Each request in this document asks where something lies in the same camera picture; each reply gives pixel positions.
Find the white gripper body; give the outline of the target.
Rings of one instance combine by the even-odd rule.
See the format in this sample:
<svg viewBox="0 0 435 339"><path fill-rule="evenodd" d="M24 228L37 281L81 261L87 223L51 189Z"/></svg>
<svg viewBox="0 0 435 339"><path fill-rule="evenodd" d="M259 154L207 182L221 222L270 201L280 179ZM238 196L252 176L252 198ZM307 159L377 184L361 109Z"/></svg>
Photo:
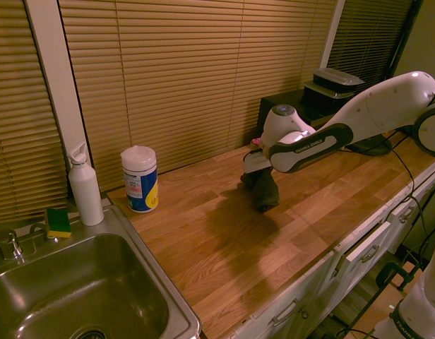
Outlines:
<svg viewBox="0 0 435 339"><path fill-rule="evenodd" d="M243 158L244 174L250 174L271 167L270 160L263 154L262 149L251 150Z"/></svg>

